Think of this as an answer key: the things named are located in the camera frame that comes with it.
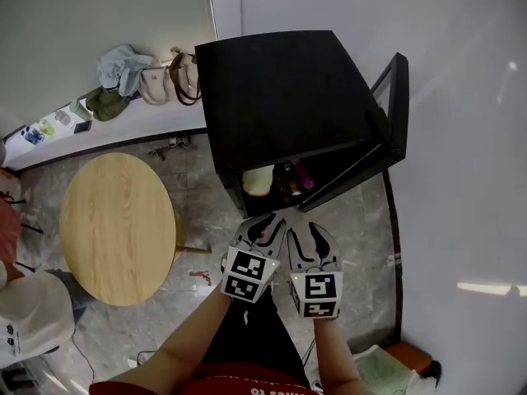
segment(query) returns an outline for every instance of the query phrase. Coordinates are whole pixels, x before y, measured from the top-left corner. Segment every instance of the cabinet top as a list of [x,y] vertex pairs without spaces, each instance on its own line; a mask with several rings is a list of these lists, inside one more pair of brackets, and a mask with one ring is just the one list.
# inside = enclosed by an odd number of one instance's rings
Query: cabinet top
[[276,164],[372,138],[368,85],[332,31],[291,31],[196,47],[218,173]]

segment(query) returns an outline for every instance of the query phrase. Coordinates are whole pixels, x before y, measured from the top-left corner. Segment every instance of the gray floor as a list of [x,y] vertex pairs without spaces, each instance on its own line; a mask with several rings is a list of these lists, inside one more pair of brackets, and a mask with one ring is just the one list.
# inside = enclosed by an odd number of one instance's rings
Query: gray floor
[[[212,248],[211,256],[180,256],[160,290],[143,304],[116,308],[95,302],[87,310],[73,337],[93,366],[95,381],[128,369],[127,359],[135,359],[139,351],[155,350],[199,305],[221,280],[220,257],[242,222],[214,173],[208,136],[193,136],[187,151],[168,151],[165,161],[147,156],[152,148],[165,144],[166,141],[148,142],[73,157],[29,170],[21,177],[23,192],[29,200],[23,212],[29,221],[38,222],[45,230],[43,236],[27,230],[22,233],[18,260],[32,267],[68,269],[58,239],[62,197],[79,168],[112,151],[126,152],[146,161],[161,176],[174,207],[186,220],[187,245]],[[355,349],[382,341],[394,326],[395,278],[388,205],[380,175],[306,214],[295,208],[279,214],[295,228],[306,247],[313,247],[308,237],[308,221],[321,224],[335,237],[341,246],[345,272],[338,322]],[[203,278],[189,275],[203,271],[209,272],[212,287]],[[297,317],[287,292],[286,276],[285,268],[277,274],[273,298],[303,355],[313,338],[312,324]],[[70,393],[86,393],[92,379],[86,360],[71,341],[30,364],[42,379],[42,393],[66,393],[52,382],[54,376]],[[315,354],[306,369],[310,377],[316,376]]]

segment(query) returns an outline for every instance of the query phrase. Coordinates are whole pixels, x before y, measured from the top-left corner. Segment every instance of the wall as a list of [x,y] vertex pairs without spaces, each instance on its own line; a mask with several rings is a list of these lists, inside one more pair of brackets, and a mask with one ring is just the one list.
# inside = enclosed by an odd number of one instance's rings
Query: wall
[[98,87],[116,45],[168,59],[215,39],[209,0],[0,0],[0,13],[0,101],[28,124]]
[[458,283],[527,286],[527,0],[240,3],[245,35],[334,30],[370,84],[396,51],[408,57],[408,154],[390,171],[404,337],[443,364],[439,393],[518,393],[527,287]]

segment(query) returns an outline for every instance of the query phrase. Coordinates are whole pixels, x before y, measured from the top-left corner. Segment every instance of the smartphone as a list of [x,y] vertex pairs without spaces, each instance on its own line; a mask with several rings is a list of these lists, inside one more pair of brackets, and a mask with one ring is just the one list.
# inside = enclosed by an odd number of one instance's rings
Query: smartphone
[[73,131],[73,134],[87,132],[88,130],[90,130],[90,128],[91,128],[91,120],[89,122],[77,123],[75,125],[75,130]]

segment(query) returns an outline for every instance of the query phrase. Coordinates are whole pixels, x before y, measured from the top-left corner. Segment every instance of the handbag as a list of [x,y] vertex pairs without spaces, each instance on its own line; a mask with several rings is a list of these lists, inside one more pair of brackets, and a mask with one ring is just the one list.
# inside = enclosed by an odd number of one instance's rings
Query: handbag
[[143,69],[139,77],[139,93],[149,105],[166,104],[166,101],[174,99],[171,96],[175,97],[175,92],[170,92],[172,86],[169,82],[167,66]]
[[176,54],[168,68],[175,95],[181,104],[194,105],[201,99],[196,56],[186,54],[177,47],[172,47],[170,51]]

